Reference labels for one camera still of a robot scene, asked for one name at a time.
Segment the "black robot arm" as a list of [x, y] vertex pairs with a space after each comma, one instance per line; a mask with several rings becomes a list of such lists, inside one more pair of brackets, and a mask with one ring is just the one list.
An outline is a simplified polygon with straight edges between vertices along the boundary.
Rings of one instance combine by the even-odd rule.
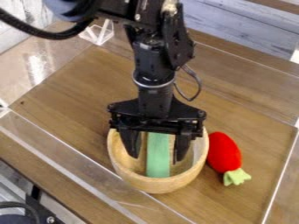
[[123, 23], [135, 54], [138, 97], [107, 106], [110, 127], [126, 151], [139, 157], [145, 132], [175, 135], [174, 159], [185, 159], [191, 141], [203, 135], [206, 112], [178, 100], [175, 73], [194, 58], [194, 41], [178, 0], [45, 0], [54, 14], [71, 22], [98, 16]]

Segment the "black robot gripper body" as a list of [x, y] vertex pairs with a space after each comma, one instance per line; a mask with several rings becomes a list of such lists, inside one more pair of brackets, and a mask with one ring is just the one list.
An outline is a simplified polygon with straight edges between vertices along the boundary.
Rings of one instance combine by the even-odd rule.
[[174, 86], [158, 89], [141, 87], [134, 100], [111, 103], [107, 110], [111, 129], [203, 136], [207, 113], [177, 99]]

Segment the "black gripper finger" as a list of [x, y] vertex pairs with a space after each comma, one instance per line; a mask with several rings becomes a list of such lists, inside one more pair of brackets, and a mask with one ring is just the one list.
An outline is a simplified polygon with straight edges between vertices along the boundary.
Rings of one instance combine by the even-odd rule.
[[175, 137], [174, 154], [175, 154], [177, 162], [185, 159], [190, 146], [191, 146], [191, 141], [193, 141], [191, 134], [178, 135]]
[[126, 152], [133, 158], [139, 157], [142, 135], [141, 132], [131, 129], [122, 129], [119, 131], [122, 142], [126, 146]]

